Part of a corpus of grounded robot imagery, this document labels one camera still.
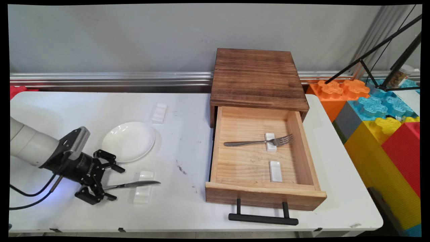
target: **white chopstick rest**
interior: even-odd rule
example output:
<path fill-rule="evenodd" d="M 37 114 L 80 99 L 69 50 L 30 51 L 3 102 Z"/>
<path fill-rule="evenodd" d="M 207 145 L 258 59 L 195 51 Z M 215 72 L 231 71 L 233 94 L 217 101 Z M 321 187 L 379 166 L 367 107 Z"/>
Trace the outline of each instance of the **white chopstick rest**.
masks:
<path fill-rule="evenodd" d="M 281 163 L 279 161 L 270 161 L 270 181 L 282 182 Z"/>
<path fill-rule="evenodd" d="M 139 181 L 154 180 L 155 173 L 152 171 L 141 171 Z M 136 187 L 133 204 L 148 204 L 151 197 L 152 186 L 138 186 Z"/>
<path fill-rule="evenodd" d="M 167 104 L 157 103 L 154 110 L 154 115 L 152 116 L 153 124 L 164 124 L 167 116 Z"/>
<path fill-rule="evenodd" d="M 274 133 L 266 133 L 264 135 L 264 137 L 266 138 L 266 140 L 272 140 L 275 138 L 275 134 Z M 267 150 L 267 152 L 276 152 L 276 146 L 272 145 L 269 142 L 266 142 L 266 150 Z"/>

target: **jar lid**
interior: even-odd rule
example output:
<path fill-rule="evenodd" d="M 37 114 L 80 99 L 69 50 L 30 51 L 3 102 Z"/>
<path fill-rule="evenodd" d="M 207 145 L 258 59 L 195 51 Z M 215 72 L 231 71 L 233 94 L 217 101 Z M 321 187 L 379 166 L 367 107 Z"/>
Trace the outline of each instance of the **jar lid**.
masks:
<path fill-rule="evenodd" d="M 402 65 L 402 67 L 400 67 L 399 71 L 405 73 L 405 74 L 412 74 L 414 72 L 414 68 L 411 67 L 410 65 Z"/>

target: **wooden cabinet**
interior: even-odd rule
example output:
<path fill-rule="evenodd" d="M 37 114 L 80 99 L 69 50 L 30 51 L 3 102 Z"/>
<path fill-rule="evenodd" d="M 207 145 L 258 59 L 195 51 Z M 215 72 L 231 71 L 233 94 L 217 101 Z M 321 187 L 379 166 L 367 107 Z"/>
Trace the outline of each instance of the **wooden cabinet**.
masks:
<path fill-rule="evenodd" d="M 218 49 L 210 100 L 215 126 L 206 201 L 314 210 L 325 199 L 302 119 L 309 105 L 290 52 Z M 225 147 L 224 142 L 293 134 L 294 141 L 267 152 L 265 144 Z M 270 181 L 270 161 L 281 163 L 283 182 Z"/>

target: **gray wall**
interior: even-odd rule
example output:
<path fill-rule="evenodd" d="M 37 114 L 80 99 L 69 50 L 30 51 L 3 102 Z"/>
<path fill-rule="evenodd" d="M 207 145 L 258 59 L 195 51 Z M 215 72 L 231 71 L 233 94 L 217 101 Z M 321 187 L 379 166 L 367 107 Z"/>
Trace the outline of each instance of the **gray wall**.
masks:
<path fill-rule="evenodd" d="M 10 72 L 213 71 L 217 48 L 291 51 L 299 71 L 340 70 L 379 8 L 8 5 Z"/>
<path fill-rule="evenodd" d="M 397 29 L 402 24 L 403 20 L 407 17 L 408 13 L 411 12 L 411 9 L 414 5 L 411 5 L 405 12 L 405 14 L 400 18 L 401 20 L 394 26 L 392 33 L 396 32 Z M 418 17 L 420 14 L 423 13 L 423 5 L 417 4 L 416 7 L 413 9 L 405 23 L 406 25 L 414 18 Z M 421 31 L 421 23 L 422 21 L 417 22 L 407 30 L 405 30 L 403 33 L 398 35 L 396 38 L 393 39 L 393 41 L 388 45 L 387 49 L 379 59 L 379 61 L 376 63 L 375 68 L 373 70 L 377 71 L 386 71 L 391 68 L 391 66 L 394 64 L 394 62 L 397 60 L 397 58 L 400 57 L 400 55 L 405 51 L 405 49 L 409 46 L 409 44 L 415 39 L 415 37 L 420 33 Z M 415 49 L 413 54 L 409 57 L 409 59 L 406 61 L 407 65 L 410 65 L 414 68 L 421 68 L 421 45 Z"/>

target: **knife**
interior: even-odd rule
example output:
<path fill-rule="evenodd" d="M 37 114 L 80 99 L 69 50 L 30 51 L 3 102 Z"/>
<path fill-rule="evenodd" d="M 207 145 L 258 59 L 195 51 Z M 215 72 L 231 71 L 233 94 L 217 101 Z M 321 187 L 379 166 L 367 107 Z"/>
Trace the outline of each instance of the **knife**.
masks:
<path fill-rule="evenodd" d="M 103 186 L 103 190 L 110 190 L 110 189 L 123 188 L 123 187 L 148 186 L 148 185 L 153 185 L 153 184 L 161 184 L 161 182 L 152 181 L 152 180 L 137 181 L 137 182 L 125 183 L 125 184 L 116 185 L 116 186 Z"/>

